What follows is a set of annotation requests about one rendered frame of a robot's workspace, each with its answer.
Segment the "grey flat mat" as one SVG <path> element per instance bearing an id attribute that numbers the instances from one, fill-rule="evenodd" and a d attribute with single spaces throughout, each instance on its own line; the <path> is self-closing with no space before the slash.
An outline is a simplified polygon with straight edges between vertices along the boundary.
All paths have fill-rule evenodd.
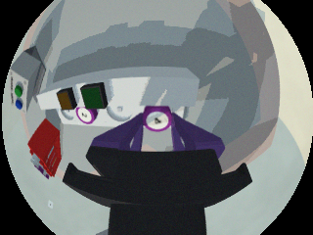
<path id="1" fill-rule="evenodd" d="M 215 0 L 54 0 L 31 38 L 46 69 L 40 91 L 73 76 L 121 68 L 187 68 L 199 80 L 183 119 L 228 145 L 261 120 L 257 81 L 246 46 Z M 84 172 L 93 139 L 114 127 L 63 124 L 32 98 L 31 138 L 44 118 L 60 130 L 62 160 Z M 33 130 L 32 130 L 33 129 Z"/>

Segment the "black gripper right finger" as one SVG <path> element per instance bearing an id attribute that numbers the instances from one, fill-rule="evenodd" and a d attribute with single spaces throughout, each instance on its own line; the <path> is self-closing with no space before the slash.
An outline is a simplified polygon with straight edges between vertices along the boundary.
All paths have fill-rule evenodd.
<path id="1" fill-rule="evenodd" d="M 220 137 L 182 119 L 175 113 L 172 113 L 171 135 L 173 151 L 213 149 L 219 159 L 225 150 Z"/>

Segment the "purple screw cap with white number 2 dot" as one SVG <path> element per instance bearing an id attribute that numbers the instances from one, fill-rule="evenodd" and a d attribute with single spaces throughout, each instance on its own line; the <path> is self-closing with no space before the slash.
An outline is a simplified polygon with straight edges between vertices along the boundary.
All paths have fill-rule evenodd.
<path id="1" fill-rule="evenodd" d="M 86 124 L 91 124 L 98 115 L 96 110 L 86 110 L 86 108 L 76 108 L 77 117 Z"/>

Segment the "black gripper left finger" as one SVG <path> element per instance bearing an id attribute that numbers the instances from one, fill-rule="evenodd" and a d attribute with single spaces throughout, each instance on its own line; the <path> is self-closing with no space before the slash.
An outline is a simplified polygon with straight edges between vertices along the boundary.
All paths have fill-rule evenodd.
<path id="1" fill-rule="evenodd" d="M 90 146 L 116 148 L 124 151 L 141 151 L 143 130 L 143 113 L 140 113 L 131 120 L 95 137 Z M 132 139 L 133 142 L 130 147 Z"/>

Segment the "grey tube with open dark mouth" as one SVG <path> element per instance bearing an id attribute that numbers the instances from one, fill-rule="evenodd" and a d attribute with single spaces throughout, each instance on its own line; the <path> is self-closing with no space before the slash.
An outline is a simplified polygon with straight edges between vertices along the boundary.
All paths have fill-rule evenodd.
<path id="1" fill-rule="evenodd" d="M 40 163 L 34 157 L 32 157 L 30 160 L 37 168 L 39 168 Z"/>

